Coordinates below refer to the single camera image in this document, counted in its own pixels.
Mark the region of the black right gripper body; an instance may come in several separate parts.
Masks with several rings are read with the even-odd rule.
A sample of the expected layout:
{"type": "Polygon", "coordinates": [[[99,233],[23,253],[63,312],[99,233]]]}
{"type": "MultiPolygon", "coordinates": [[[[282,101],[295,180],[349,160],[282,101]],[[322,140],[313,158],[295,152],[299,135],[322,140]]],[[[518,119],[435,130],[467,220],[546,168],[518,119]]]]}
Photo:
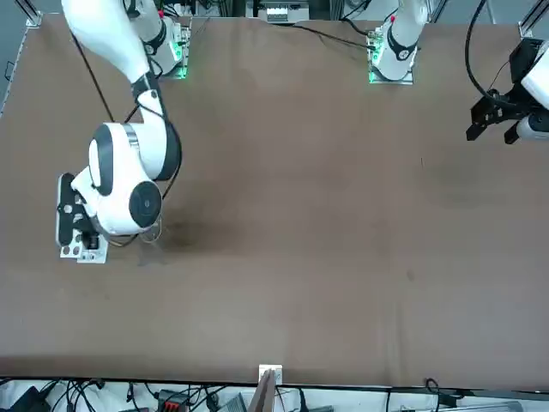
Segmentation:
{"type": "Polygon", "coordinates": [[[74,177],[72,173],[63,173],[57,182],[56,242],[59,247],[68,246],[73,239],[76,200],[71,183],[74,177]]]}

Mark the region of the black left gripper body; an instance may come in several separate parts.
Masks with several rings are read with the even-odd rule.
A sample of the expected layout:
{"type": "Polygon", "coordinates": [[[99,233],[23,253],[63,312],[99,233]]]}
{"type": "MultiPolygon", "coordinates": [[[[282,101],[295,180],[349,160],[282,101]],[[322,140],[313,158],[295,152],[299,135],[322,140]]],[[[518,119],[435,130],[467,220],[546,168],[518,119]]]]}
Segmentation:
{"type": "Polygon", "coordinates": [[[490,124],[501,123],[510,119],[521,119],[533,108],[533,99],[521,84],[514,84],[505,94],[490,88],[488,94],[492,97],[492,108],[486,115],[490,124]]]}

